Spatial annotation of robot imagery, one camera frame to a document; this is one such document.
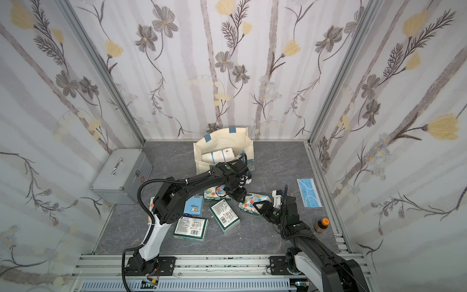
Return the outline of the elephant tissue pack front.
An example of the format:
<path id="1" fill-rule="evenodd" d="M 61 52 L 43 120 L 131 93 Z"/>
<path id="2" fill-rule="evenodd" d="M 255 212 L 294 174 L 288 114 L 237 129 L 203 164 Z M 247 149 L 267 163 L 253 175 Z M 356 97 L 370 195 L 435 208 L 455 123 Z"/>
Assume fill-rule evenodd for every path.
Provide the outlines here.
<path id="1" fill-rule="evenodd" d="M 270 197 L 266 195 L 260 195 L 256 193 L 247 193 L 244 202 L 239 203 L 238 207 L 243 212 L 247 212 L 253 215 L 260 215 L 258 210 L 255 208 L 254 203 L 261 202 L 261 201 L 271 201 Z"/>

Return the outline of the cream canvas tote bag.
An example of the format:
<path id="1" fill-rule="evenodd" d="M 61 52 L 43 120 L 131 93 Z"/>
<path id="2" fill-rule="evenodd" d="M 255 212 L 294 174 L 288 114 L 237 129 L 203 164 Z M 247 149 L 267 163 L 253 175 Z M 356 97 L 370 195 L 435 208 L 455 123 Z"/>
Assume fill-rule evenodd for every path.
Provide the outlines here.
<path id="1" fill-rule="evenodd" d="M 197 174 L 206 172 L 209 170 L 210 166 L 215 165 L 204 163 L 201 159 L 202 154 L 212 153 L 226 148 L 233 149 L 235 159 L 239 158 L 241 154 L 246 154 L 249 170 L 255 170 L 254 143 L 249 137 L 248 128 L 229 127 L 207 134 L 193 144 Z"/>

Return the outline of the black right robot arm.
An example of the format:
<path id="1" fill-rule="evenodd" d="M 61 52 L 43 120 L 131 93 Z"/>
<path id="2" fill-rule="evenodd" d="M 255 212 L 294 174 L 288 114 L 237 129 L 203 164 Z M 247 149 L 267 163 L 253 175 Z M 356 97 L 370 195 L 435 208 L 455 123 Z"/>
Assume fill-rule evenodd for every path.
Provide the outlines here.
<path id="1" fill-rule="evenodd" d="M 368 292 L 361 266 L 356 260 L 345 260 L 325 246 L 304 223 L 298 213 L 296 199 L 280 190 L 274 201 L 253 203 L 266 221 L 276 225 L 281 238 L 293 244 L 286 253 L 287 269 L 304 274 L 320 292 Z"/>

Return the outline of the green barcode tissue pack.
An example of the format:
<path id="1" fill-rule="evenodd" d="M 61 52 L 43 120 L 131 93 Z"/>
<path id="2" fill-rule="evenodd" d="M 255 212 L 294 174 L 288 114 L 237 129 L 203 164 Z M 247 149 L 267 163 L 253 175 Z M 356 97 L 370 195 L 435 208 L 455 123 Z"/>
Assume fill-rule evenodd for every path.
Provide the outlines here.
<path id="1" fill-rule="evenodd" d="M 209 210 L 225 234 L 240 224 L 240 218 L 226 200 L 218 201 Z"/>
<path id="2" fill-rule="evenodd" d="M 181 217 L 173 232 L 174 238 L 204 242 L 208 229 L 208 219 Z"/>

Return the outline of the purple tissue pack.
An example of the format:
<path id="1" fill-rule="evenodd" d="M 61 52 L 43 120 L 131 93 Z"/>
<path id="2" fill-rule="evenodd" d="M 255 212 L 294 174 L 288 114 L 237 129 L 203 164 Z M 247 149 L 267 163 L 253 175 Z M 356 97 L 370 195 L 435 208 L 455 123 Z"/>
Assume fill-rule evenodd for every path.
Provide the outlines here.
<path id="1" fill-rule="evenodd" d="M 232 148 L 222 150 L 222 154 L 225 162 L 233 161 L 235 159 L 235 153 Z"/>

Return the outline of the white blue tissue pack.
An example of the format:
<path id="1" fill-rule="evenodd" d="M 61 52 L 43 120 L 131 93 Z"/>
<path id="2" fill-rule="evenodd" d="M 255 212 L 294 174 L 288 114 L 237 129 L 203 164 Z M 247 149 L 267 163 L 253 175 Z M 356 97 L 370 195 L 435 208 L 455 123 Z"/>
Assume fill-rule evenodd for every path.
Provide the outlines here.
<path id="1" fill-rule="evenodd" d="M 214 163 L 213 153 L 202 154 L 201 159 L 202 159 L 202 161 L 204 163 L 208 163 L 208 164 L 213 164 Z"/>

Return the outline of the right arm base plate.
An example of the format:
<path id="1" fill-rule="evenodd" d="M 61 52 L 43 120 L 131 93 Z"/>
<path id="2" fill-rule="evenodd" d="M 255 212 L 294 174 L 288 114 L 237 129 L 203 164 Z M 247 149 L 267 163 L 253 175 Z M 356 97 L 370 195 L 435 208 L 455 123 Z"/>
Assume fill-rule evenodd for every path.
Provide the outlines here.
<path id="1" fill-rule="evenodd" d="M 288 270 L 286 257 L 284 255 L 272 255 L 269 257 L 269 274 L 273 276 L 291 275 Z"/>

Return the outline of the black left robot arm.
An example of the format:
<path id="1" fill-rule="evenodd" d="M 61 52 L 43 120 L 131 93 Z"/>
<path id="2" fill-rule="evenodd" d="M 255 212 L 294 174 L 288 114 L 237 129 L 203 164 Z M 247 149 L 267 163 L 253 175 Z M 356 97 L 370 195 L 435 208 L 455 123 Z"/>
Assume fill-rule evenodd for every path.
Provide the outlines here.
<path id="1" fill-rule="evenodd" d="M 224 186 L 228 196 L 236 201 L 245 199 L 246 182 L 251 179 L 248 157 L 245 153 L 238 158 L 215 164 L 208 171 L 191 178 L 176 180 L 152 179 L 144 182 L 137 190 L 137 202 L 150 218 L 150 225 L 142 243 L 122 252 L 122 272 L 125 276 L 145 276 L 159 266 L 158 257 L 162 242 L 169 227 L 184 214 L 186 201 L 211 187 Z M 149 209 L 142 200 L 142 192 L 149 184 L 161 183 Z"/>

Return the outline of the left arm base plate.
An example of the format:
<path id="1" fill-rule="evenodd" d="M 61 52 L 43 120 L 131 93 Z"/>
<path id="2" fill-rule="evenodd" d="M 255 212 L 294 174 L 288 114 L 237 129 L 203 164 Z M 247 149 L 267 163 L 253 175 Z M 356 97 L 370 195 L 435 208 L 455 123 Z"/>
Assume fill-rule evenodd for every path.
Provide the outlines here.
<path id="1" fill-rule="evenodd" d="M 156 257 L 152 260 L 144 260 L 139 255 L 132 256 L 124 264 L 126 276 L 172 276 L 175 268 L 176 257 Z"/>

